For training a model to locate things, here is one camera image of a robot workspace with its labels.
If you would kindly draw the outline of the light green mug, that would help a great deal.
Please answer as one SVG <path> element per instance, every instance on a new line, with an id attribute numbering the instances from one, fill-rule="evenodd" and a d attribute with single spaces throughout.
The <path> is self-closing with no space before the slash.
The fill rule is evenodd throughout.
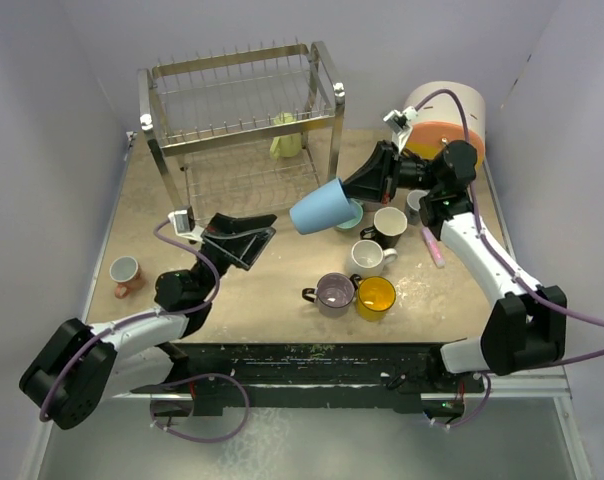
<path id="1" fill-rule="evenodd" d="M 288 112 L 279 113 L 274 119 L 274 125 L 293 123 L 294 116 Z M 302 134 L 293 133 L 290 135 L 274 137 L 270 147 L 270 157 L 277 161 L 283 158 L 291 158 L 298 155 L 302 150 Z"/>

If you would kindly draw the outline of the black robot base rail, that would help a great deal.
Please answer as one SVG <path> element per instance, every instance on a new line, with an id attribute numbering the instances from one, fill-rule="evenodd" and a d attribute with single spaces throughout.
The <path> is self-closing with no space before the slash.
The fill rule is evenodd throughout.
<path id="1" fill-rule="evenodd" d="M 451 374 L 436 357 L 435 343 L 176 343 L 165 344 L 177 365 L 165 380 L 135 388 L 185 400 L 185 379 L 197 381 L 195 414 L 213 416 L 226 407 L 390 409 L 439 416 L 459 413 L 439 407 L 460 390 L 479 394 L 472 374 Z"/>

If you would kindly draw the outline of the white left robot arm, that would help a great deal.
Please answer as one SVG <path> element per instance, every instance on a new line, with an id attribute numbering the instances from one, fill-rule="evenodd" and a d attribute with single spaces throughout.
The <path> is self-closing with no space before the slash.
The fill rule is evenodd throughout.
<path id="1" fill-rule="evenodd" d="M 63 322 L 23 373 L 20 390 L 41 422 L 63 430 L 83 422 L 108 398 L 143 387 L 176 392 L 189 382 L 189 358 L 176 340 L 201 329 L 229 268 L 249 270 L 276 233 L 274 214 L 215 214 L 201 229 L 196 262 L 161 274 L 152 308 L 88 325 Z"/>

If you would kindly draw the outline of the blue cup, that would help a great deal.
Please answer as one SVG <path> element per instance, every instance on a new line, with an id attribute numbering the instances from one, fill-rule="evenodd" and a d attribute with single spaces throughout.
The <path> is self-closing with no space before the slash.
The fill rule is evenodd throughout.
<path id="1" fill-rule="evenodd" d="M 296 231 L 308 235 L 350 221 L 356 213 L 342 181 L 335 178 L 299 200 L 289 215 Z"/>

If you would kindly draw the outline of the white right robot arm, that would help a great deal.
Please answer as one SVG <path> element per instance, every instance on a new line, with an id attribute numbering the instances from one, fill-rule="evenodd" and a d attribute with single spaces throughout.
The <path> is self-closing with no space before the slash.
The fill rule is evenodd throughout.
<path id="1" fill-rule="evenodd" d="M 476 163 L 476 149 L 464 140 L 431 160 L 383 140 L 343 183 L 347 196 L 370 202 L 391 199 L 399 188 L 425 190 L 422 224 L 463 263 L 492 307 L 480 336 L 443 344 L 427 366 L 428 383 L 438 391 L 451 390 L 462 373 L 508 375 L 546 367 L 565 353 L 566 295 L 523 271 L 491 235 L 472 191 Z"/>

